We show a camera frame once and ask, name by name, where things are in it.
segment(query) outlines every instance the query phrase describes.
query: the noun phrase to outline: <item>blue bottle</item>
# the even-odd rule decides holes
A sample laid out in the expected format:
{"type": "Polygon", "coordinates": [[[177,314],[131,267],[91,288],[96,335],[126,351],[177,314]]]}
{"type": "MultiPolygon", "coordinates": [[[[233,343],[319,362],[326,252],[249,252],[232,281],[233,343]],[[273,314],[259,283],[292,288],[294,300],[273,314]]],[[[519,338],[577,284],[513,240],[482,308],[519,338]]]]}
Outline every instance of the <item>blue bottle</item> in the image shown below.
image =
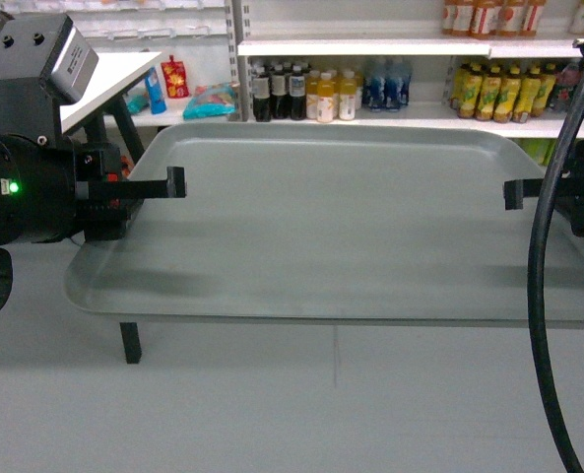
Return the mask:
{"type": "Polygon", "coordinates": [[[401,108],[401,93],[403,91],[403,68],[400,60],[389,62],[386,66],[385,108],[388,111],[399,111],[401,108]]]}
{"type": "Polygon", "coordinates": [[[401,107],[408,106],[410,103],[410,81],[412,81],[412,64],[409,61],[401,63],[401,76],[403,78],[403,87],[401,88],[401,94],[399,98],[399,103],[401,107]]]}
{"type": "Polygon", "coordinates": [[[368,87],[368,107],[370,111],[381,111],[386,106],[385,96],[386,86],[386,60],[385,58],[377,59],[372,74],[370,76],[368,87]]]}

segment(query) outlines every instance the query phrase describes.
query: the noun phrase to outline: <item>dark soda bottle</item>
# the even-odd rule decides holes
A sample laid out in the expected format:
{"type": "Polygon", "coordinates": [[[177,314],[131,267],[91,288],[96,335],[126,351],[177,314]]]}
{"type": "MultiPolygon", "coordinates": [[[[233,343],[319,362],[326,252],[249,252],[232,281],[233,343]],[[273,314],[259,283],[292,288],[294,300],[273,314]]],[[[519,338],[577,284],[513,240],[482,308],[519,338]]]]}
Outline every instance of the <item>dark soda bottle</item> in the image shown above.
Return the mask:
{"type": "Polygon", "coordinates": [[[270,77],[265,68],[256,68],[256,77],[252,79],[252,111],[256,121],[272,120],[270,112],[270,77]]]}
{"type": "Polygon", "coordinates": [[[272,97],[270,100],[272,118],[282,119],[290,117],[290,96],[285,83],[283,66],[277,64],[272,75],[272,97]]]}
{"type": "Polygon", "coordinates": [[[306,117],[307,97],[304,84],[302,67],[293,66],[293,72],[290,75],[290,97],[292,101],[290,115],[292,120],[304,120],[306,117]]]}

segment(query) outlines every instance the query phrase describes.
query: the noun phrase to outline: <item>yellow drink bottle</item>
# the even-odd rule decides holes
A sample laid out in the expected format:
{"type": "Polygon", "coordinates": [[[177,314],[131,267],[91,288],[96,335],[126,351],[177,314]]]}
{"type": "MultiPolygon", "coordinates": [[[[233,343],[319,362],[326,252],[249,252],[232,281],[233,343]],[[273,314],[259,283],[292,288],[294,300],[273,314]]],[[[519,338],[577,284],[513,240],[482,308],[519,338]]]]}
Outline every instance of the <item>yellow drink bottle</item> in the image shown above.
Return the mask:
{"type": "Polygon", "coordinates": [[[530,68],[526,77],[521,80],[521,89],[519,90],[519,99],[515,104],[512,112],[512,121],[516,123],[525,123],[528,121],[532,105],[539,93],[541,87],[541,69],[538,66],[530,68]]]}
{"type": "Polygon", "coordinates": [[[508,123],[512,117],[512,110],[521,88],[521,70],[518,66],[511,66],[508,75],[501,80],[497,105],[492,119],[497,123],[508,123]]]}
{"type": "Polygon", "coordinates": [[[462,103],[458,108],[460,118],[471,118],[476,112],[476,103],[482,88],[482,66],[474,64],[471,66],[471,72],[465,79],[465,86],[462,91],[462,103]]]}
{"type": "Polygon", "coordinates": [[[465,79],[469,74],[471,68],[469,63],[465,62],[456,71],[456,75],[453,78],[453,91],[451,92],[451,97],[449,98],[449,106],[454,110],[460,108],[460,99],[462,97],[462,88],[465,84],[465,79]]]}
{"type": "Polygon", "coordinates": [[[327,72],[331,74],[331,82],[333,82],[333,116],[337,118],[340,108],[340,77],[338,76],[338,71],[336,69],[329,69],[327,72]]]}
{"type": "Polygon", "coordinates": [[[554,84],[556,84],[555,73],[556,65],[551,62],[546,64],[546,71],[540,76],[541,86],[539,87],[537,97],[532,104],[532,111],[530,112],[530,116],[541,116],[546,110],[548,99],[550,98],[554,84]]]}
{"type": "Polygon", "coordinates": [[[331,80],[331,74],[323,72],[320,74],[320,82],[318,82],[318,116],[320,123],[331,123],[335,118],[333,104],[333,96],[335,88],[331,80]]]}
{"type": "Polygon", "coordinates": [[[306,85],[307,118],[310,120],[318,117],[318,82],[320,82],[320,71],[312,69],[306,85]]]}
{"type": "Polygon", "coordinates": [[[357,95],[357,80],[355,72],[344,71],[344,77],[340,82],[340,110],[341,120],[353,120],[355,118],[355,102],[357,95]]]}
{"type": "Polygon", "coordinates": [[[492,119],[495,110],[495,100],[497,99],[497,95],[499,95],[499,88],[501,87],[499,70],[499,66],[492,66],[490,73],[482,82],[480,101],[476,109],[477,120],[489,121],[492,119]]]}

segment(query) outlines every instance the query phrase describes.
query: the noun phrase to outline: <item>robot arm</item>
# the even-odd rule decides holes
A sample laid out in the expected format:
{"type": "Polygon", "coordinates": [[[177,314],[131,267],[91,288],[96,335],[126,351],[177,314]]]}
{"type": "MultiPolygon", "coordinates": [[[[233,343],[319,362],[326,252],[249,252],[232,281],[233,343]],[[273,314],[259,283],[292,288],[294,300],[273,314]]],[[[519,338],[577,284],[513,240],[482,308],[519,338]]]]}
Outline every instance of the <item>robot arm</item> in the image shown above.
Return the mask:
{"type": "MultiPolygon", "coordinates": [[[[59,107],[82,97],[97,63],[66,15],[14,20],[0,32],[0,246],[80,231],[86,240],[119,239],[143,199],[186,196],[184,169],[124,181],[116,146],[62,134],[59,107]]],[[[12,279],[4,253],[0,308],[12,279]]]]}

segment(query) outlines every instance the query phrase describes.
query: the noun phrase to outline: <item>red snack package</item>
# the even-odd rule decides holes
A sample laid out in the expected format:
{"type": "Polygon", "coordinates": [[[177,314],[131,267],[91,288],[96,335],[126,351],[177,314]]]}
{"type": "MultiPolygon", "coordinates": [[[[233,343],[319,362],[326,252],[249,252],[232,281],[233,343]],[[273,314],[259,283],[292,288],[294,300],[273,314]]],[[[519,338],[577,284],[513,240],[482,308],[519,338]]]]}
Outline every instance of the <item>red snack package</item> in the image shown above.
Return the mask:
{"type": "Polygon", "coordinates": [[[164,82],[166,83],[166,94],[170,99],[182,99],[189,97],[189,88],[186,85],[186,69],[182,61],[174,61],[173,56],[169,56],[169,62],[161,63],[164,82]]]}

